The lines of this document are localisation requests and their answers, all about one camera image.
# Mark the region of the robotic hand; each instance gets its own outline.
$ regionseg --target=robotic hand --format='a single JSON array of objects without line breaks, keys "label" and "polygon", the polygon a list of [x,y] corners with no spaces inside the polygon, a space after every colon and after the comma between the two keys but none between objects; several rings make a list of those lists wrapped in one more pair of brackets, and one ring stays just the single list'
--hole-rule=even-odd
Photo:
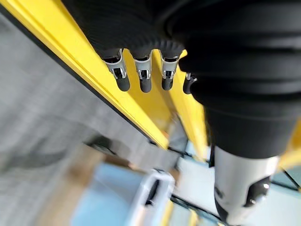
[{"label": "robotic hand", "polygon": [[162,88],[178,58],[183,90],[205,109],[215,155],[215,204],[240,225],[265,199],[301,113],[301,1],[63,0],[118,87],[130,88],[131,51],[143,92],[160,49]]}]

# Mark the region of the robotic finger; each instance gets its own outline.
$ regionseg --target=robotic finger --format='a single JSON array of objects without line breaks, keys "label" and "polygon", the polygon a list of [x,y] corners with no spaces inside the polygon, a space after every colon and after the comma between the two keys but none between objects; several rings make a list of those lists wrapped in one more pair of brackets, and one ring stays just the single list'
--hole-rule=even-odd
[{"label": "robotic finger", "polygon": [[127,76],[127,68],[124,62],[122,49],[107,51],[106,55],[101,55],[101,58],[116,79],[119,89],[124,92],[128,91],[130,89],[130,82]]},{"label": "robotic finger", "polygon": [[140,89],[144,93],[151,91],[151,53],[150,49],[131,51],[139,76]]},{"label": "robotic finger", "polygon": [[161,72],[162,88],[170,90],[173,87],[174,75],[178,66],[180,54],[172,54],[166,51],[160,51],[161,54]]}]

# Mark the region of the metal bracket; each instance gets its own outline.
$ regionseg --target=metal bracket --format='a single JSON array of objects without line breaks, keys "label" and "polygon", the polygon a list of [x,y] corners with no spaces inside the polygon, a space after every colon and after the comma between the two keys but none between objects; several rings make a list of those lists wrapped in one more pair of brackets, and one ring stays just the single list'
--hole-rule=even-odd
[{"label": "metal bracket", "polygon": [[105,62],[109,71],[114,75],[115,79],[126,78],[127,76],[127,68],[123,59],[122,50],[119,51],[120,59],[116,63],[108,63]]}]

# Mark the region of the black rubber cover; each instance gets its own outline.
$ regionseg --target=black rubber cover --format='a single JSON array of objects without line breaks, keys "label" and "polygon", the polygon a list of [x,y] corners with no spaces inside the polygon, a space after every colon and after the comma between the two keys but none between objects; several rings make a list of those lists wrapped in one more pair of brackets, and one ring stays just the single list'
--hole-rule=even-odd
[{"label": "black rubber cover", "polygon": [[205,108],[205,114],[214,144],[228,153],[250,159],[265,159],[282,154],[296,125],[295,118],[248,119],[208,107]]},{"label": "black rubber cover", "polygon": [[143,93],[148,93],[151,91],[151,79],[139,79],[140,89]]},{"label": "black rubber cover", "polygon": [[130,89],[130,81],[128,80],[128,77],[125,77],[124,79],[116,79],[116,83],[121,91],[128,91]]},{"label": "black rubber cover", "polygon": [[174,80],[166,77],[166,79],[162,78],[162,88],[166,91],[169,91],[173,87]]},{"label": "black rubber cover", "polygon": [[[160,31],[156,11],[145,0],[62,0],[94,50],[102,57],[127,48],[137,57],[144,49],[182,52],[183,45]],[[169,0],[167,7],[173,3]],[[158,2],[156,9],[164,5]]]}]

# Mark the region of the black cable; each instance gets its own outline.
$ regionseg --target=black cable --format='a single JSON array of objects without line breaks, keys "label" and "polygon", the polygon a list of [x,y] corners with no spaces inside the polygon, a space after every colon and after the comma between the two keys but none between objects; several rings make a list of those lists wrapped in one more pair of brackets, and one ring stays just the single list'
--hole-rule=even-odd
[{"label": "black cable", "polygon": [[282,184],[282,183],[277,182],[277,181],[272,181],[271,183],[272,183],[273,185],[277,185],[277,186],[280,186],[280,187],[284,187],[284,188],[286,188],[286,189],[290,189],[290,190],[293,190],[293,191],[298,191],[298,189],[295,188],[295,187],[290,187],[290,186],[288,186],[288,185],[286,185],[286,184]]},{"label": "black cable", "polygon": [[284,174],[290,179],[290,181],[298,188],[300,189],[300,185],[297,183],[297,181],[295,181],[294,178],[292,178],[292,176],[285,170],[285,169],[282,169]]},{"label": "black cable", "polygon": [[179,204],[179,205],[181,205],[181,202],[182,202],[182,203],[183,203],[184,205],[186,205],[189,209],[194,209],[194,210],[198,210],[198,211],[205,212],[205,213],[207,213],[207,214],[212,215],[213,217],[217,218],[219,221],[222,222],[222,220],[220,219],[220,217],[217,216],[217,215],[215,215],[214,213],[212,213],[212,212],[210,212],[210,211],[207,211],[207,210],[205,210],[205,209],[203,209],[203,208],[201,208],[201,207],[199,207],[199,206],[197,206],[197,205],[195,205],[195,204],[193,204],[193,203],[191,203],[191,202],[188,202],[187,200],[185,200],[185,199],[183,199],[183,198],[181,198],[181,197],[179,197],[179,196],[177,196],[177,195],[175,195],[175,194],[172,194],[172,195],[171,195],[170,200],[171,200],[172,202],[176,203],[176,204]]}]

